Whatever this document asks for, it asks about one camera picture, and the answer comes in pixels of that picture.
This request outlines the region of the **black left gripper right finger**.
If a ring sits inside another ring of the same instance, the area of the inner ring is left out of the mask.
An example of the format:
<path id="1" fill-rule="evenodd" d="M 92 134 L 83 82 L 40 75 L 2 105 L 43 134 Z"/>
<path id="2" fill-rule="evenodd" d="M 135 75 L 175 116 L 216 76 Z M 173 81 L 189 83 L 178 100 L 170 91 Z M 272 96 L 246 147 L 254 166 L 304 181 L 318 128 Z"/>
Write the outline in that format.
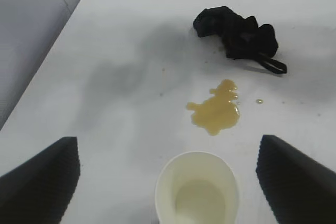
<path id="1" fill-rule="evenodd" d="M 256 174 L 278 223 L 335 223 L 335 172 L 275 135 L 260 141 Z"/>

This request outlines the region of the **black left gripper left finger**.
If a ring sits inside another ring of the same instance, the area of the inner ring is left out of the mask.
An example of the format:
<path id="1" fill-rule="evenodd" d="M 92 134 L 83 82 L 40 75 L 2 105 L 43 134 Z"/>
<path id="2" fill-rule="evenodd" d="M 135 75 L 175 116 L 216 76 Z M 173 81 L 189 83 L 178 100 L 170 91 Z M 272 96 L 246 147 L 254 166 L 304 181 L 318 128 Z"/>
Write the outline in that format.
<path id="1" fill-rule="evenodd" d="M 1 223 L 60 223 L 79 177 L 77 138 L 63 137 L 1 176 Z"/>

